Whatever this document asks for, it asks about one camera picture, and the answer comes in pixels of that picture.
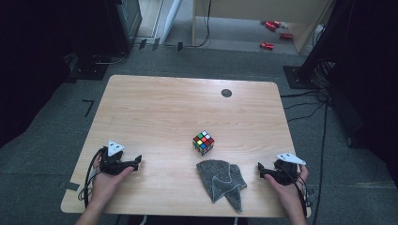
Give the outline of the multicoloured puzzle cube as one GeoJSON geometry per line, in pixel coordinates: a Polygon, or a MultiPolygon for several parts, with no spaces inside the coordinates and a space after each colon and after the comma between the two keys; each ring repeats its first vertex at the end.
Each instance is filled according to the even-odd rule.
{"type": "Polygon", "coordinates": [[[192,138],[192,146],[201,156],[210,151],[214,143],[214,139],[206,130],[203,130],[192,138]]]}

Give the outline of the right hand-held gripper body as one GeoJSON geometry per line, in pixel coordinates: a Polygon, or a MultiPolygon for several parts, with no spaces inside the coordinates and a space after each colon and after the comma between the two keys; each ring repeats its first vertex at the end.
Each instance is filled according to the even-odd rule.
{"type": "Polygon", "coordinates": [[[283,153],[276,156],[274,168],[277,172],[276,180],[279,184],[287,186],[298,180],[298,167],[305,165],[306,161],[292,153],[283,153]]]}

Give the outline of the black floor plate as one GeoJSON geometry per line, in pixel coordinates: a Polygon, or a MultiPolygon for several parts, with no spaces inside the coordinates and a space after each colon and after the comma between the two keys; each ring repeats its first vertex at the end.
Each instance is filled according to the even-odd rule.
{"type": "Polygon", "coordinates": [[[70,68],[68,80],[71,83],[75,83],[77,80],[102,81],[108,68],[107,65],[96,62],[86,63],[76,54],[70,55],[66,62],[70,68]]]}

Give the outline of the grey cloth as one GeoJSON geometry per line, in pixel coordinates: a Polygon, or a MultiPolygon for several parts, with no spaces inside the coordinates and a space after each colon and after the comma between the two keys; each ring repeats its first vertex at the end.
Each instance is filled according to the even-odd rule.
{"type": "Polygon", "coordinates": [[[247,184],[238,165],[224,160],[209,159],[199,162],[196,169],[213,203],[225,197],[235,211],[242,211],[240,191],[247,184]]]}

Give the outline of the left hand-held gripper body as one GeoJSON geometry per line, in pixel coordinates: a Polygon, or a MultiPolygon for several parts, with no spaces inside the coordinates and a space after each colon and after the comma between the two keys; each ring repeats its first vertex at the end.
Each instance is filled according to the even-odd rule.
{"type": "Polygon", "coordinates": [[[108,141],[108,145],[101,148],[99,167],[103,173],[118,175],[131,165],[130,161],[123,162],[123,150],[125,146],[114,141],[108,141]]]}

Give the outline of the black cabinet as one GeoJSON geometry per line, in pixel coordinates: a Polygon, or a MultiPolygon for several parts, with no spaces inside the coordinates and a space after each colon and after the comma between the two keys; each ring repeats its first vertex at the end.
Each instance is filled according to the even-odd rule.
{"type": "Polygon", "coordinates": [[[104,0],[110,29],[112,53],[129,53],[142,22],[138,0],[104,0]]]}

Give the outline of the grey tape piece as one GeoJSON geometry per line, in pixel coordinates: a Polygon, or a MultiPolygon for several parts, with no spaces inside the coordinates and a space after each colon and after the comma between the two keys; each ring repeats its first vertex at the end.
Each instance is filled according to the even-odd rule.
{"type": "Polygon", "coordinates": [[[71,183],[71,182],[62,181],[59,184],[59,187],[65,189],[65,190],[77,191],[79,189],[80,185],[79,184],[75,184],[75,183],[71,183]]]}

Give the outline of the dark curtain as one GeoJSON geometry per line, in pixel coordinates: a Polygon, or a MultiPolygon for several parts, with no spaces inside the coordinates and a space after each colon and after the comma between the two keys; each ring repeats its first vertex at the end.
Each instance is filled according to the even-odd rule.
{"type": "Polygon", "coordinates": [[[24,133],[69,76],[88,65],[94,0],[0,0],[0,148],[24,133]]]}
{"type": "Polygon", "coordinates": [[[347,131],[398,186],[398,0],[336,0],[300,81],[331,62],[326,80],[347,131]]]}

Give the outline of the white panel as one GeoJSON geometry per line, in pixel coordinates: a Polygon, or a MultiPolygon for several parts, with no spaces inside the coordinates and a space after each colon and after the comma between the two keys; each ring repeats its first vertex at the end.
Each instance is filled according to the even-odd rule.
{"type": "Polygon", "coordinates": [[[168,35],[173,26],[174,20],[179,11],[181,3],[182,3],[182,0],[173,0],[173,4],[171,5],[171,8],[170,8],[170,10],[167,14],[166,20],[165,20],[163,35],[161,37],[161,43],[164,43],[166,41],[166,39],[168,38],[168,35]]]}

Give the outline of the person's dark clothing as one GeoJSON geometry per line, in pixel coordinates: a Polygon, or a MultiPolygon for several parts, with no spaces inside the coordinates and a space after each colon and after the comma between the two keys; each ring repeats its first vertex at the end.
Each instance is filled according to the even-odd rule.
{"type": "Polygon", "coordinates": [[[128,225],[249,225],[245,217],[129,216],[128,225]]]}

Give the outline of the person's left hand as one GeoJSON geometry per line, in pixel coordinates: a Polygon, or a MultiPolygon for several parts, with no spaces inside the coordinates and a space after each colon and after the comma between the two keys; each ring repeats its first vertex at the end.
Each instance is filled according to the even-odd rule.
{"type": "Polygon", "coordinates": [[[132,172],[126,168],[118,175],[110,175],[100,171],[100,156],[94,161],[94,169],[98,174],[93,179],[93,191],[91,200],[100,200],[106,204],[113,198],[118,187],[132,172]]]}

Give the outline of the black stand base plate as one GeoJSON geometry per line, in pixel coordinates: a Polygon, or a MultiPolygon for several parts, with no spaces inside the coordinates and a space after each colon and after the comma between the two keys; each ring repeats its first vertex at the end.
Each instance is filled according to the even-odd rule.
{"type": "Polygon", "coordinates": [[[291,89],[315,89],[316,86],[301,67],[283,66],[284,75],[291,89]]]}

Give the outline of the person's right hand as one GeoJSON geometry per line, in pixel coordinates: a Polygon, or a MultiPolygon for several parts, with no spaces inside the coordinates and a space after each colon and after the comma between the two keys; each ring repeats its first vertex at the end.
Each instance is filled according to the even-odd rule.
{"type": "Polygon", "coordinates": [[[302,190],[303,185],[300,183],[300,181],[297,181],[296,184],[291,184],[288,186],[283,186],[279,184],[275,179],[268,179],[267,180],[272,188],[276,191],[278,194],[278,198],[284,208],[285,205],[289,203],[300,203],[300,196],[299,196],[299,191],[302,190]]]}

